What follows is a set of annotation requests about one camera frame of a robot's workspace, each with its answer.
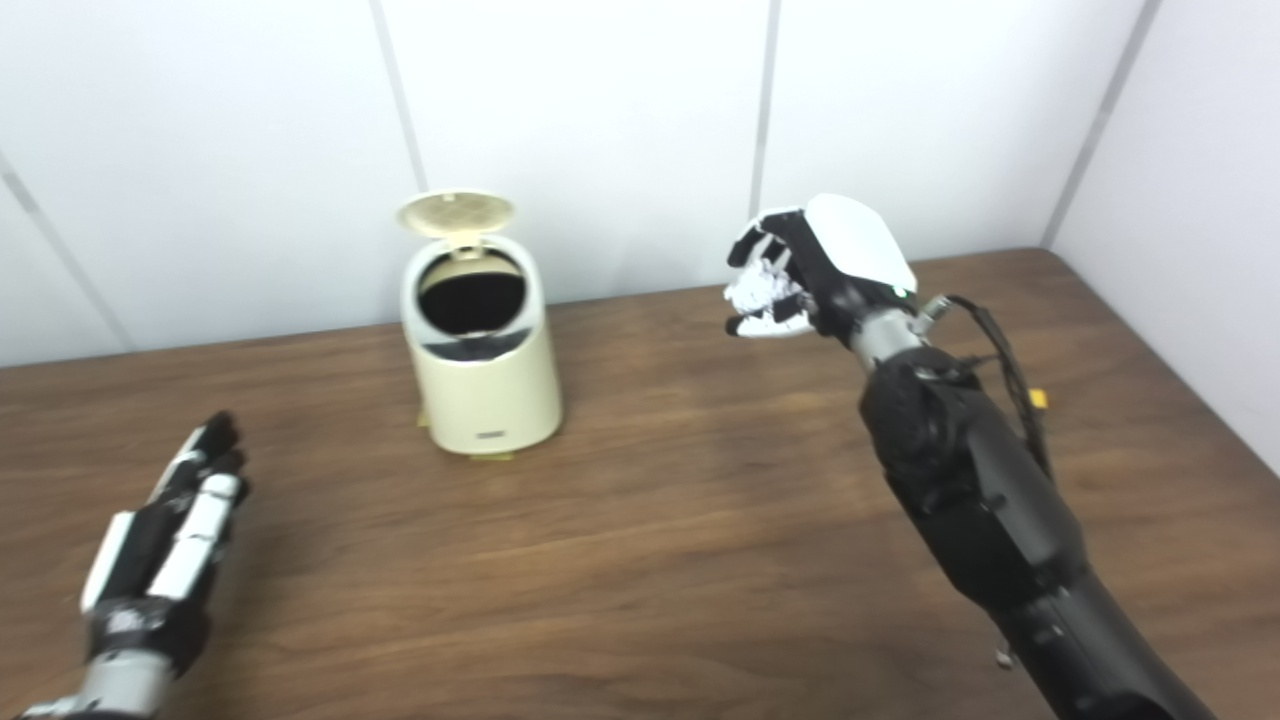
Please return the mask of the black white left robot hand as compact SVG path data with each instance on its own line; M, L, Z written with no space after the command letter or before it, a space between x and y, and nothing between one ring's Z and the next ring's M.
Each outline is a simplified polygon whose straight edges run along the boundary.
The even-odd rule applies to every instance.
M140 507L115 512L79 598L90 660L155 653L188 673L212 633L210 598L251 493L232 413L196 427Z

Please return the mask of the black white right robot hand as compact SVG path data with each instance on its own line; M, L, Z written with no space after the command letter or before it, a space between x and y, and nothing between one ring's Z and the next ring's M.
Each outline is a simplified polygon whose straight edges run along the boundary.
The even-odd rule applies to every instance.
M815 332L850 345L874 314L915 311L918 282L884 219L841 195L762 213L727 264L737 273L724 287L731 337Z

